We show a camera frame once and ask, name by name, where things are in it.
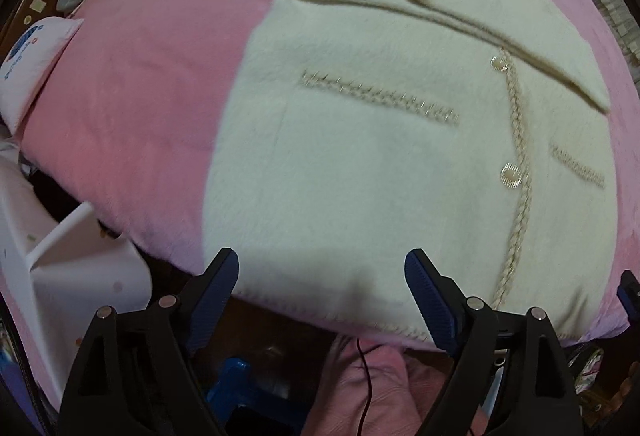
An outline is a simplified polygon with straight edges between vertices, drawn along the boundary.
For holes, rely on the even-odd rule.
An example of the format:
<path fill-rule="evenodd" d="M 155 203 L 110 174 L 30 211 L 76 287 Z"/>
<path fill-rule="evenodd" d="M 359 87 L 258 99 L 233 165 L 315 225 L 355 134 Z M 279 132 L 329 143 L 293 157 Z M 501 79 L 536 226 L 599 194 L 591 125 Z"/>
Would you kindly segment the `small white printed pillow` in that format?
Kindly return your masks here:
<path fill-rule="evenodd" d="M 49 17 L 34 23 L 1 65 L 1 117 L 15 134 L 62 52 L 84 20 Z"/>

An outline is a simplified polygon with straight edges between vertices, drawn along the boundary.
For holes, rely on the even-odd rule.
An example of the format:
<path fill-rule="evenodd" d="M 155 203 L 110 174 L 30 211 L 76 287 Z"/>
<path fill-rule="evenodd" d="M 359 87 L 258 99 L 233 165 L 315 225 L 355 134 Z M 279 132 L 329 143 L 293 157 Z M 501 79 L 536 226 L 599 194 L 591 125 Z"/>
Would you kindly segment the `round patterned tin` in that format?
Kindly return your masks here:
<path fill-rule="evenodd" d="M 584 346 L 570 360 L 570 372 L 574 378 L 577 395 L 589 390 L 596 382 L 604 356 L 604 351 L 596 346 Z"/>

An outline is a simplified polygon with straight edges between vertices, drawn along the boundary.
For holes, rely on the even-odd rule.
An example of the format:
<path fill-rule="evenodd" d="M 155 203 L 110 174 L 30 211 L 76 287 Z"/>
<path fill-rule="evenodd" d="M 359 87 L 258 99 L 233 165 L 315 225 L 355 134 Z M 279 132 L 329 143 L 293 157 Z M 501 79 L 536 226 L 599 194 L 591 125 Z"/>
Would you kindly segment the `pink plush bed blanket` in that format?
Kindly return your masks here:
<path fill-rule="evenodd" d="M 598 313 L 580 338 L 556 332 L 573 343 L 608 338 L 627 325 L 615 290 L 623 270 L 639 266 L 639 98 L 591 0 L 551 1 L 590 45 L 610 94 L 616 175 L 616 245 Z M 145 252 L 202 271 L 211 261 L 203 254 L 202 219 L 217 133 L 247 43 L 272 2 L 87 0 L 79 9 L 84 23 L 23 127 L 26 156 Z M 414 347 L 431 341 L 282 314 Z"/>

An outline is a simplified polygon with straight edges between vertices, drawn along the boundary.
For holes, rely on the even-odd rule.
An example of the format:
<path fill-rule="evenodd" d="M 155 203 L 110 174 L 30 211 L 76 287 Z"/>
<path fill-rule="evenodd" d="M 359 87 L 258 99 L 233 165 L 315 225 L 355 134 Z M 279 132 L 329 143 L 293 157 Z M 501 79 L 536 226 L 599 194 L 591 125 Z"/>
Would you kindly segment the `white fuzzy cardigan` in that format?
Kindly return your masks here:
<path fill-rule="evenodd" d="M 252 302 L 425 342 L 422 248 L 580 338 L 616 245 L 610 107 L 551 0 L 273 0 L 222 114 L 204 257 L 233 248 Z"/>

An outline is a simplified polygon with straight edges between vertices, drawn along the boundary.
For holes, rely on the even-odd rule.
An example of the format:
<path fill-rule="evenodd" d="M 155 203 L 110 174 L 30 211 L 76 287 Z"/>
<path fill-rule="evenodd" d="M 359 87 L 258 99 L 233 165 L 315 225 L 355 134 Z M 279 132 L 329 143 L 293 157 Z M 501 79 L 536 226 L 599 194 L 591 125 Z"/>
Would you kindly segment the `pink pajama legs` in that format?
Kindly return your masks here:
<path fill-rule="evenodd" d="M 302 433 L 416 434 L 445 381 L 445 373 L 398 347 L 340 335 Z"/>

